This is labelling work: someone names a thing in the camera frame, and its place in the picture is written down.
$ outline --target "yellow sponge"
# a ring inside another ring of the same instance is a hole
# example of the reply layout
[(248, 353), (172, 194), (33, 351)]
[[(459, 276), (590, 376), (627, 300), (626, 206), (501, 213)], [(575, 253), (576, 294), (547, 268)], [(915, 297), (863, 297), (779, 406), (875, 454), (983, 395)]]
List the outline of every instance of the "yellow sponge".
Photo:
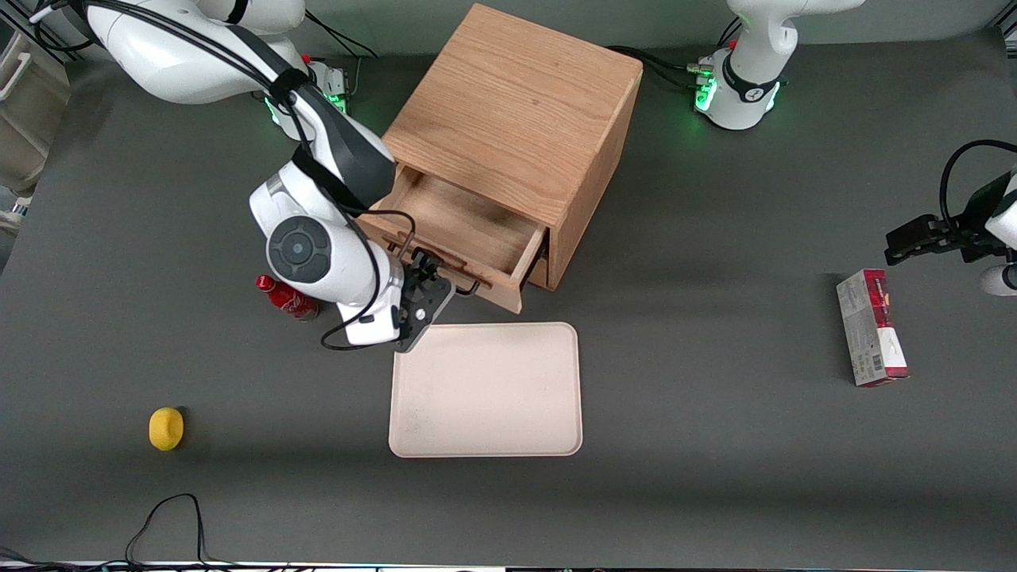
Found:
[(148, 419), (148, 441), (160, 451), (171, 451), (184, 437), (184, 416), (173, 407), (156, 409)]

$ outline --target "box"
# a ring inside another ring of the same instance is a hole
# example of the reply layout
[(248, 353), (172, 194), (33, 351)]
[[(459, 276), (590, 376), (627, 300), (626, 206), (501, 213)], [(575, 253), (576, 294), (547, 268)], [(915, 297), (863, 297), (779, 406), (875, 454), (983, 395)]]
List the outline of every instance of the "box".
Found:
[(854, 385), (863, 388), (907, 378), (907, 362), (890, 321), (885, 270), (866, 269), (837, 285), (851, 352)]
[[(475, 4), (382, 139), (398, 163), (375, 205), (416, 219), (412, 247), (463, 290), (519, 313), (554, 290), (621, 157), (643, 64)], [(409, 225), (363, 217), (382, 246)]]

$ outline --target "red and white box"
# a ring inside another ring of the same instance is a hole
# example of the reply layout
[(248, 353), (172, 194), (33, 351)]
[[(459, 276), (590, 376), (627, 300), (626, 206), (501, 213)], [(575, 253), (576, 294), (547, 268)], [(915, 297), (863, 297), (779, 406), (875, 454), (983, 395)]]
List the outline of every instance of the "red and white box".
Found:
[(837, 285), (837, 298), (851, 350), (854, 385), (873, 388), (907, 378), (904, 352), (890, 321), (886, 271), (859, 271)]

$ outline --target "beige tray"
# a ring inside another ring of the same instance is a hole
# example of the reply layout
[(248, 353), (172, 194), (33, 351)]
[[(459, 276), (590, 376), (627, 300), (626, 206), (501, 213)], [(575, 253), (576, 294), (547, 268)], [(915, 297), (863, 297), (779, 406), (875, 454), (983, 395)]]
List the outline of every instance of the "beige tray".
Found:
[(396, 354), (388, 447), (400, 457), (566, 456), (582, 444), (569, 324), (432, 326)]

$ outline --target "green led light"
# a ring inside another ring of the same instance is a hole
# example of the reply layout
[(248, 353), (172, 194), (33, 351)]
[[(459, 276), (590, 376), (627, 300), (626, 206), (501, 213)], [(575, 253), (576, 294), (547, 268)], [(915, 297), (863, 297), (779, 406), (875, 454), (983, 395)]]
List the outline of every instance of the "green led light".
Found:
[(268, 113), (272, 114), (273, 123), (279, 125), (279, 117), (276, 116), (276, 110), (273, 109), (272, 104), (268, 103), (268, 98), (264, 98), (264, 106), (268, 108)]
[(340, 111), (346, 113), (346, 96), (325, 96), (332, 105), (336, 106)]
[(770, 111), (771, 109), (773, 109), (773, 101), (775, 99), (777, 99), (777, 92), (778, 91), (780, 91), (780, 81), (777, 81), (777, 84), (773, 87), (773, 95), (770, 96), (770, 103), (766, 104), (766, 110), (767, 111)]
[(717, 80), (711, 77), (709, 82), (700, 88), (700, 93), (696, 96), (696, 107), (700, 111), (710, 109), (710, 104), (713, 103), (713, 95), (716, 93)]

